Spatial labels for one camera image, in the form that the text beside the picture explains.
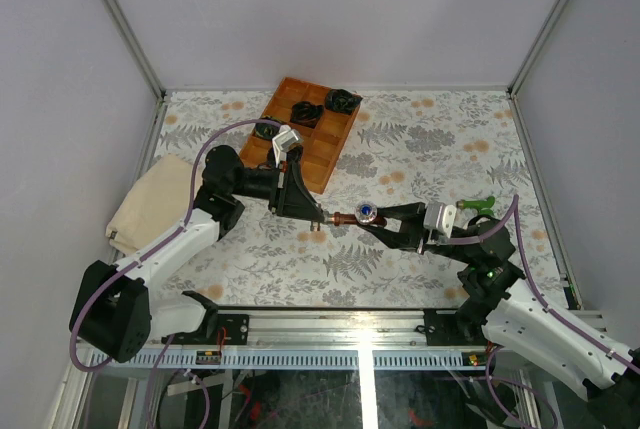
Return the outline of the brown water faucet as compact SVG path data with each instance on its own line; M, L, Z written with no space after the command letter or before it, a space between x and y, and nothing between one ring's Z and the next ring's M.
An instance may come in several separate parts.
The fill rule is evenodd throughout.
M361 202L356 205L352 213L335 212L330 221L335 226L361 225L385 227L386 219L379 214L378 207L371 202Z

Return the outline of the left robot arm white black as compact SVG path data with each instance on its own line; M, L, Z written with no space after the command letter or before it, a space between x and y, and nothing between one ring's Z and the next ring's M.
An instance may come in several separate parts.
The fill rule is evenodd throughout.
M302 153L296 144L265 164L248 168L230 146L211 149L185 219L141 254L114 264L97 260L85 270L70 317L70 342L83 340L124 363L150 340L217 341L222 325L212 300L195 290L162 300L153 299L152 293L235 227L245 209L244 197L266 201L269 211L279 217L323 223L324 213L304 184Z

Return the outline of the green water faucet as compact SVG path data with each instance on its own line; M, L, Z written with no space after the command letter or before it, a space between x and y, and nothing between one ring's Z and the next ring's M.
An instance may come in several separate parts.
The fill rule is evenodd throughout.
M460 210L475 210L478 212L491 211L495 204L495 197L489 196L485 199L469 200L462 199L456 202L456 207Z

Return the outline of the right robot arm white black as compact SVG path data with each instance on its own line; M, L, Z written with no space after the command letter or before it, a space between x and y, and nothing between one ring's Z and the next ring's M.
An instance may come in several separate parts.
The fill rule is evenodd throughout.
M501 219L477 214L466 226L457 209L442 203L378 208L365 204L358 225L386 247L430 253L463 264L458 274L468 297L456 312L456 331L467 343L487 341L511 350L563 382L582 398L589 413L607 428L639 425L639 352L593 328L547 299L523 254L511 205Z

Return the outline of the chrome threaded pipe nipple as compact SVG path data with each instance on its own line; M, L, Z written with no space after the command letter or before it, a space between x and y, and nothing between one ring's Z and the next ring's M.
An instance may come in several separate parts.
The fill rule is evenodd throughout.
M318 232L323 225L333 225L334 215L328 211L323 211L321 217L318 220L314 220L310 223L310 231Z

